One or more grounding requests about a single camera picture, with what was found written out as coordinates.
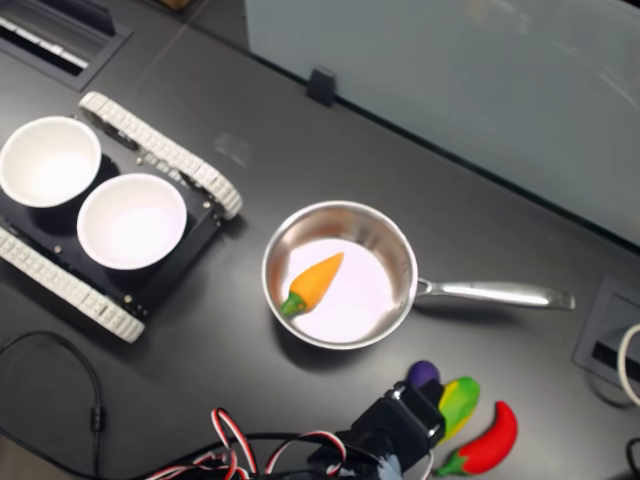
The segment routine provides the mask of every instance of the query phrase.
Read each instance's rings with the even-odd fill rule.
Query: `black cable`
[[[629,468],[631,469],[631,472],[633,473],[635,479],[640,480],[640,468],[638,468],[638,465],[636,464],[633,456],[633,446],[636,443],[640,443],[640,438],[632,438],[631,440],[629,440],[629,442],[627,442],[627,462],[629,463]]]
[[[20,335],[12,340],[10,340],[8,343],[6,343],[4,346],[2,346],[0,348],[0,356],[5,353],[7,350],[9,350],[11,347],[13,347],[14,345],[28,339],[28,338],[32,338],[32,337],[42,337],[42,338],[47,338],[51,341],[53,341],[54,343],[57,343],[58,345],[62,346],[63,348],[67,349],[69,352],[71,352],[77,359],[78,361],[82,364],[82,366],[84,367],[84,369],[86,370],[89,378],[91,379],[91,383],[93,385],[93,392],[94,392],[94,406],[91,409],[91,431],[94,434],[94,441],[93,441],[93,474],[88,474],[85,472],[80,472],[74,468],[69,467],[68,465],[65,465],[62,462],[59,462],[58,460],[54,459],[53,457],[47,455],[46,453],[41,452],[40,450],[38,450],[36,447],[24,442],[23,440],[21,440],[20,438],[16,437],[13,433],[11,433],[10,431],[8,431],[7,429],[5,429],[2,425],[0,425],[0,434],[4,435],[5,437],[7,437],[9,440],[11,440],[12,442],[14,442],[15,444],[17,444],[19,447],[23,448],[24,450],[28,451],[29,453],[31,453],[32,455],[44,460],[45,462],[50,463],[51,465],[53,465],[54,467],[70,474],[76,477],[80,477],[80,478],[86,478],[88,480],[115,480],[115,479],[109,479],[109,478],[105,478],[100,476],[100,438],[101,438],[101,433],[104,431],[104,423],[105,423],[105,409],[102,403],[102,394],[101,394],[101,388],[100,388],[100,381],[98,379],[98,375],[96,374],[93,366],[91,365],[91,363],[89,362],[89,360],[84,356],[84,354],[73,344],[71,343],[69,340],[67,340],[65,337],[58,335],[57,333],[53,333],[53,332],[45,332],[45,331],[35,331],[35,332],[29,332],[29,333],[25,333],[23,335]],[[298,433],[282,433],[282,432],[277,432],[277,433],[254,433],[254,434],[249,434],[249,435],[245,435],[245,438],[247,440],[281,440],[281,441],[288,441],[288,440],[297,440],[300,442],[305,442],[305,443],[312,443],[312,444],[316,444],[316,445],[326,445],[326,446],[333,446],[333,443],[331,443],[329,440],[324,439],[324,438],[317,438],[317,437],[303,437],[303,438],[299,438]],[[236,438],[231,438],[229,439],[229,443],[230,444],[234,444],[236,443],[238,440]],[[186,456],[181,457],[180,459],[178,459],[175,462],[171,462],[169,464],[167,464],[165,467],[161,467],[161,468],[156,468],[151,472],[145,473],[143,475],[138,475],[129,479],[118,479],[118,480],[144,480],[152,475],[154,475],[156,472],[159,472],[160,470],[163,470],[164,468],[170,467],[172,465],[181,465],[184,464],[185,462],[187,462],[189,459],[195,458],[199,455],[202,455],[206,452],[212,451],[212,450],[217,450],[219,448],[223,447],[223,443],[222,442],[216,442],[216,443],[212,443],[210,445],[207,445],[205,447],[202,447],[199,450],[196,450],[195,452],[192,452]],[[361,449],[358,447],[354,447],[352,445],[347,445],[345,444],[345,448],[352,452],[357,454],[362,460],[367,461],[371,464],[379,464],[380,461],[379,459]]]
[[[60,345],[61,347],[68,350],[82,365],[84,370],[87,372],[89,379],[91,380],[91,384],[93,387],[93,407],[91,409],[91,431],[93,432],[93,475],[92,478],[96,480],[100,479],[100,437],[104,430],[104,414],[105,409],[102,404],[102,393],[100,389],[100,380],[98,379],[98,375],[94,370],[93,366],[84,356],[84,354],[76,347],[73,343],[67,340],[65,337],[58,335],[53,332],[45,332],[45,331],[35,331],[28,332],[23,335],[19,335],[18,337],[10,340],[5,345],[0,348],[0,356],[8,351],[11,347],[17,345],[18,343],[33,337],[41,337],[46,338],[47,340]],[[52,465],[60,468],[61,470],[65,470],[65,465],[62,465],[60,462],[54,460],[48,455],[40,452],[36,448],[31,445],[23,442],[11,432],[6,430],[4,427],[0,426],[0,433],[2,433],[5,437],[12,440],[14,443],[18,444],[20,447],[24,448],[28,452],[36,455],[37,457],[42,458],[43,460],[51,463]]]

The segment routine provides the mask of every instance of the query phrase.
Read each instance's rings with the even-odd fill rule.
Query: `red chili pepper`
[[[479,475],[505,459],[516,443],[518,421],[509,405],[496,403],[493,425],[482,436],[456,450],[436,474]]]

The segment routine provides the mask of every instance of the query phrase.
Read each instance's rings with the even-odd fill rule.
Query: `toy pepper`
[[[444,388],[438,410],[445,419],[445,436],[440,443],[449,440],[473,415],[480,396],[480,385],[471,377],[460,377]]]
[[[313,310],[329,289],[343,258],[344,253],[337,253],[298,275],[291,282],[289,297],[280,307],[280,311],[291,317]]]
[[[491,428],[456,450],[447,463],[436,470],[436,474],[479,475],[488,472],[509,454],[517,436],[516,416],[505,402],[497,402],[496,417]]]

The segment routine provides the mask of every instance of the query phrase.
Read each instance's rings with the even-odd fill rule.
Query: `red white wire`
[[[273,468],[276,465],[276,462],[278,461],[278,458],[280,457],[280,455],[282,455],[282,452],[284,452],[285,449],[289,445],[291,445],[293,442],[305,437],[323,437],[330,440],[336,446],[336,448],[340,451],[341,461],[338,465],[333,465],[329,467],[329,469],[327,470],[327,475],[329,475],[330,477],[333,477],[335,474],[337,474],[342,468],[342,465],[344,464],[344,462],[347,461],[347,449],[344,446],[344,443],[342,443],[342,440],[336,437],[333,433],[325,432],[322,430],[303,433],[302,435],[298,435],[297,438],[284,442],[282,445],[280,445],[276,449],[275,452],[271,454],[271,457],[269,458],[269,462],[267,463],[267,466],[264,469],[264,473],[267,475],[271,474],[273,472]]]
[[[151,477],[147,477],[146,480],[160,480],[160,479],[164,480],[164,479],[167,479],[167,478],[173,478],[177,474],[180,474],[180,473],[184,472],[185,470],[189,470],[189,468],[191,468],[191,467],[185,467],[183,465],[165,468],[165,469],[160,470],[159,472],[155,473]]]
[[[227,425],[227,427],[229,427],[229,429],[233,433],[233,436],[236,437],[236,440],[238,440],[238,443],[240,444],[240,446],[242,447],[242,451],[244,452],[244,456],[247,459],[247,463],[249,464],[249,470],[251,470],[251,473],[258,473],[256,459],[253,455],[253,451],[251,450],[251,446],[249,445],[249,442],[247,441],[245,436],[242,434],[238,426],[225,410],[223,410],[222,408],[214,408],[211,412],[211,421],[213,423],[213,428],[216,429],[216,432],[218,433],[218,436],[220,437],[220,440],[222,440],[224,446],[230,449],[231,447],[229,445],[229,441],[227,440],[227,436],[224,432],[222,424],[220,423],[220,420],[222,420]]]

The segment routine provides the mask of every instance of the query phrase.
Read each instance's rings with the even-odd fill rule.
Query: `white cable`
[[[622,337],[622,342],[620,342],[620,348],[618,349],[618,377],[620,378],[620,384],[625,393],[633,403],[640,407],[640,397],[633,391],[633,388],[631,388],[631,383],[629,383],[629,377],[627,376],[627,352],[629,351],[629,344],[638,333],[640,333],[640,323],[627,330],[627,333]]]
[[[313,437],[313,436],[324,437],[327,440],[330,440],[340,452],[341,462],[337,465],[331,466],[327,471],[327,475],[330,477],[333,477],[334,475],[336,475],[340,471],[340,468],[342,468],[342,465],[344,465],[344,463],[347,461],[347,448],[344,446],[344,443],[342,443],[342,440],[340,440],[336,435],[334,435],[331,432],[325,432],[324,430],[314,430],[313,432],[303,433],[302,435],[298,435],[297,438],[293,438],[291,440],[284,442],[282,445],[280,445],[276,449],[275,452],[271,454],[271,458],[269,458],[269,461],[267,462],[267,466],[264,469],[264,473],[267,475],[270,475],[271,473],[273,473],[273,468],[276,466],[276,462],[278,461],[278,458],[289,445],[291,445],[296,440],[300,440],[305,437]]]
[[[424,471],[422,476],[422,480],[427,480],[429,475],[431,475],[431,470],[433,470],[433,463],[435,462],[436,457],[433,454],[433,450],[429,450],[429,464],[427,465],[427,469]]]

